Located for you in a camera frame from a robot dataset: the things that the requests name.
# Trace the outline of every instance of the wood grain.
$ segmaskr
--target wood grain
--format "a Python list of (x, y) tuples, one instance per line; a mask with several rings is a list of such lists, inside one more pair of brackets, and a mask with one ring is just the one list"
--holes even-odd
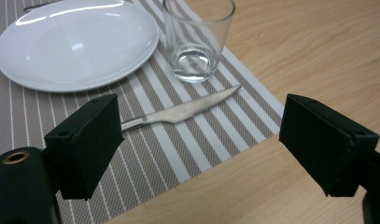
[[(315, 98), (380, 134), (380, 0), (235, 4), (227, 46), (274, 96)], [(364, 192), (326, 197), (276, 135), (109, 223), (362, 223)]]

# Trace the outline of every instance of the light wood surface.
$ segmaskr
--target light wood surface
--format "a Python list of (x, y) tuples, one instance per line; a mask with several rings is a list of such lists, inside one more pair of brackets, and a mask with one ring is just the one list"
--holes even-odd
[[(380, 0), (235, 4), (227, 46), (282, 104), (308, 96), (380, 134)], [(276, 135), (109, 223), (362, 223), (364, 193), (326, 197)]]

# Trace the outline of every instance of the oval plate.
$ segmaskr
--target oval plate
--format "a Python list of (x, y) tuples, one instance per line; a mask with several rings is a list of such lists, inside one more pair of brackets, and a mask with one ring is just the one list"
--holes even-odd
[(38, 91), (86, 91), (130, 75), (158, 44), (143, 9), (118, 0), (64, 0), (33, 10), (0, 36), (0, 70)]

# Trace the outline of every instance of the glass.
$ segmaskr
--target glass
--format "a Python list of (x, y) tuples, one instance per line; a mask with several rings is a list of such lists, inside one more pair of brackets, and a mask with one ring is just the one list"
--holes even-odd
[(175, 77), (202, 82), (216, 73), (234, 11), (233, 0), (163, 0), (167, 61)]

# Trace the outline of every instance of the silver knife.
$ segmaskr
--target silver knife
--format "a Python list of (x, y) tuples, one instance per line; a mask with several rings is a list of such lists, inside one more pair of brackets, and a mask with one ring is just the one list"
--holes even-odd
[(218, 91), (181, 105), (172, 106), (163, 111), (145, 115), (141, 118), (130, 119), (122, 122), (120, 127), (122, 132), (126, 133), (156, 122), (178, 123), (180, 121), (192, 118), (195, 115), (221, 103), (237, 92), (241, 87), (241, 85), (235, 86), (225, 91)]

